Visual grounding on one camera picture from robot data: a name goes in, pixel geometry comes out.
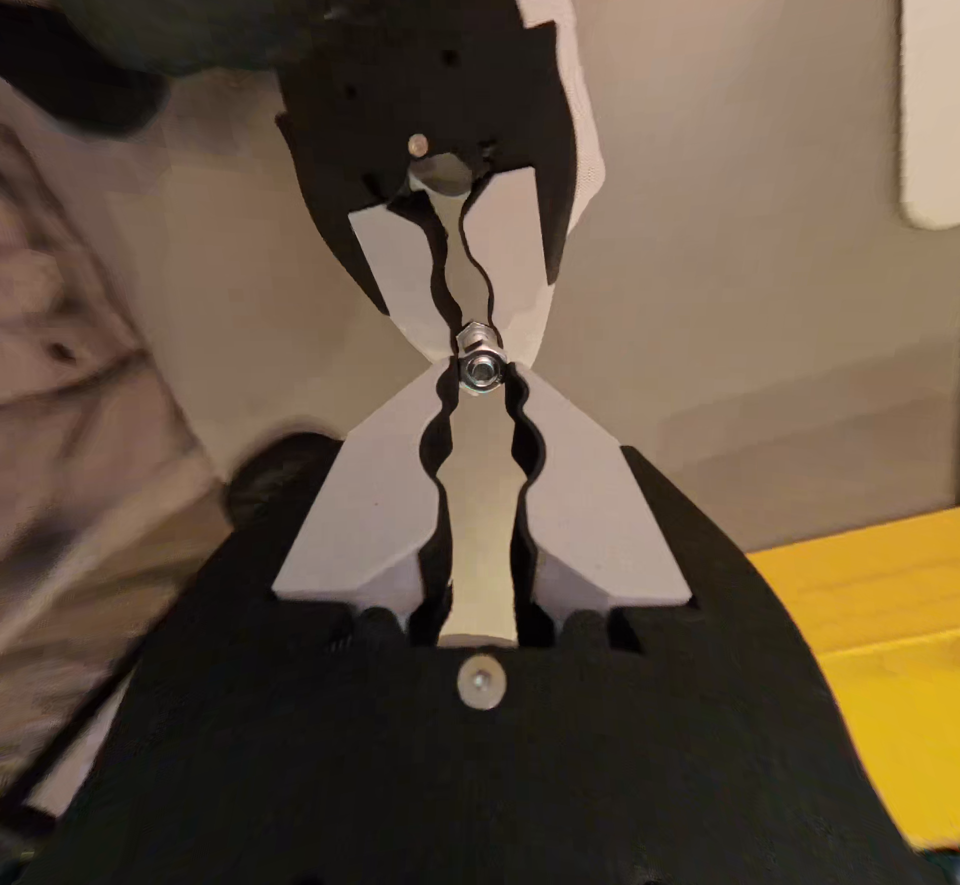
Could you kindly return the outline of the yellow plastic bin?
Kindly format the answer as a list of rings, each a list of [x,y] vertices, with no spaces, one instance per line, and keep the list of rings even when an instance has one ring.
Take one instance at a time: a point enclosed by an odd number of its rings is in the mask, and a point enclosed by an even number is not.
[[[959,841],[959,510],[754,552],[919,850]]]

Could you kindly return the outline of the silver hex nut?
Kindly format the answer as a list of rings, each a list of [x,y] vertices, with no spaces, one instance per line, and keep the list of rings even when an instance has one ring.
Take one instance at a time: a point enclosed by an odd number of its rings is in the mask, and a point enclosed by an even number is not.
[[[487,395],[504,382],[507,363],[500,350],[478,346],[458,357],[461,389],[472,396]]]

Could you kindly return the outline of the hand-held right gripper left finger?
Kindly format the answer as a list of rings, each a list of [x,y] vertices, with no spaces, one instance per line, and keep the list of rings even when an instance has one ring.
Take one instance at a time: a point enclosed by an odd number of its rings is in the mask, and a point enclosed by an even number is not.
[[[452,604],[438,471],[457,404],[458,365],[443,360],[349,432],[273,581],[278,598],[388,610],[413,644],[436,644]]]

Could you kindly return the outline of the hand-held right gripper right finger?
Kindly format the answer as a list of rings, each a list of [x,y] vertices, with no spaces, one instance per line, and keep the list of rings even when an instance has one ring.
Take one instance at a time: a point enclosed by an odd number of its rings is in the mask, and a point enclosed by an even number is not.
[[[687,606],[690,585],[618,439],[529,365],[512,363],[505,389],[524,476],[510,538],[519,646],[553,646],[580,613],[608,623]]]

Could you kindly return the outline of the person's left hand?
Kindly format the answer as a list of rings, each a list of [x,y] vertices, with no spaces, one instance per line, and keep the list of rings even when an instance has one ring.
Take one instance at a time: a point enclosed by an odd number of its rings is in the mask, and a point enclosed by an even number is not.
[[[573,231],[606,180],[606,165],[584,68],[574,12],[556,19],[557,66],[575,146],[575,177],[568,231]]]

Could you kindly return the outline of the person's plaid shirt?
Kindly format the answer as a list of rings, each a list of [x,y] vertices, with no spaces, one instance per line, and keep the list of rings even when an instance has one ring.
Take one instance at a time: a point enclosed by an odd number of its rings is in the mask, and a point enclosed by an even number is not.
[[[2,125],[1,778],[42,755],[226,535],[99,255]]]

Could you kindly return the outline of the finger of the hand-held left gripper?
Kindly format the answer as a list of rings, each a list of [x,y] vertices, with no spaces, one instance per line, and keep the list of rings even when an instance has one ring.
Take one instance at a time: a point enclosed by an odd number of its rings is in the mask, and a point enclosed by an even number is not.
[[[463,313],[448,284],[449,237],[433,204],[378,204],[348,220],[393,324],[429,361],[452,356]]]
[[[468,199],[461,225],[468,256],[486,279],[488,324],[510,362],[532,368],[554,296],[535,169],[489,177]]]

